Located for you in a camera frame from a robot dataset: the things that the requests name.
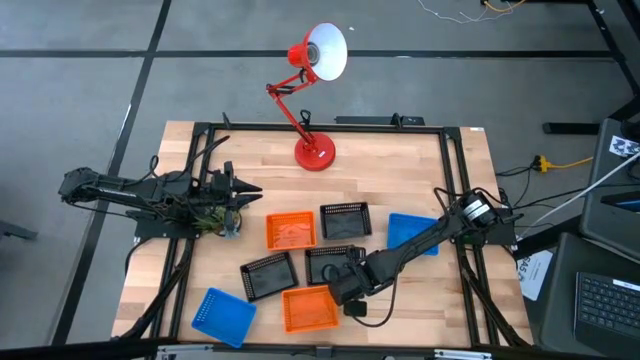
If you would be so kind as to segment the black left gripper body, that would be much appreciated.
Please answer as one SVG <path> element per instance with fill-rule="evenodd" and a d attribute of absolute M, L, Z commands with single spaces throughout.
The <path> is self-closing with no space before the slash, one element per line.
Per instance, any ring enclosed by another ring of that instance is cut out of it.
<path fill-rule="evenodd" d="M 224 206 L 227 210 L 239 211 L 241 206 L 235 198 L 235 176 L 221 170 L 215 170 L 211 174 L 208 191 L 217 205 Z"/>

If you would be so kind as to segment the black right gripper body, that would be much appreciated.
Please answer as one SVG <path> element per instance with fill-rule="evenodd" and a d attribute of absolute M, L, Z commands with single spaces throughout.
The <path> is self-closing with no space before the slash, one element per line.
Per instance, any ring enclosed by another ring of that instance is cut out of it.
<path fill-rule="evenodd" d="M 329 292 L 337 305 L 375 295 L 389 287 L 389 260 L 370 254 L 358 262 L 327 268 Z"/>

